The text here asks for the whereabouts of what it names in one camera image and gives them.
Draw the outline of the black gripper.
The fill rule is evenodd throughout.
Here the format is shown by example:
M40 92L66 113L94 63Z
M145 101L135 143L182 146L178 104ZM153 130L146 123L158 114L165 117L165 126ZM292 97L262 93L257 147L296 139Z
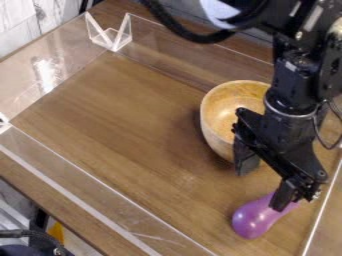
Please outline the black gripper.
M265 162L281 176L270 208L284 212L294 202L312 202L329 179L314 152L314 140L326 112L313 108L305 113L286 113L267 107L263 114L238 108L235 115L233 148L237 175L247 175Z

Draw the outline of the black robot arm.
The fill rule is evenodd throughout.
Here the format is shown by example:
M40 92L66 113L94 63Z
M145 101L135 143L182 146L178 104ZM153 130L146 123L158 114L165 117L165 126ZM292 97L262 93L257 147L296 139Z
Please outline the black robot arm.
M310 201L328 182L313 142L342 95L342 0L201 0L218 40L249 29L273 35L274 78L262 114L241 108L234 124L235 166L266 162L282 177L270 207Z

